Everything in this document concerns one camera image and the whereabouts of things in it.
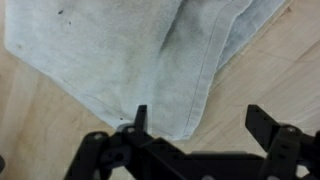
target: black mechanism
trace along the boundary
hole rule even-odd
[[[146,133],[147,106],[141,105],[133,125],[109,137],[88,134],[65,180],[106,180],[124,166],[139,180],[320,180],[320,131],[315,137],[291,125],[280,125],[256,105],[249,105],[246,128],[268,153],[185,154],[162,138]],[[297,165],[309,174],[296,176]]]

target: light wood surface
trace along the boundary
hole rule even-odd
[[[296,0],[246,53],[221,69],[194,136],[174,144],[186,152],[264,155],[244,128],[248,104],[309,134],[320,129],[319,9],[318,0]],[[3,19],[0,11],[1,42]],[[0,179],[62,179],[82,137],[95,130],[114,132],[0,44],[0,154],[7,162]],[[114,179],[124,177],[119,170]]]

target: folded towel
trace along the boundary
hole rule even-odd
[[[214,73],[284,0],[7,0],[6,48],[117,128],[189,138]]]

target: white towel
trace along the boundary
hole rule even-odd
[[[147,104],[151,131],[186,139],[214,73],[283,1],[7,0],[5,45],[112,127]]]

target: black metal frame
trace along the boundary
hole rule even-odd
[[[310,174],[302,179],[320,180],[320,132],[315,137],[297,127],[280,125],[261,108],[249,105],[246,128],[267,158],[246,153],[185,154],[162,138],[145,132],[147,106],[139,106],[133,125],[109,137],[88,134],[65,180],[109,179],[112,169],[125,166],[136,179],[299,179],[297,165]]]

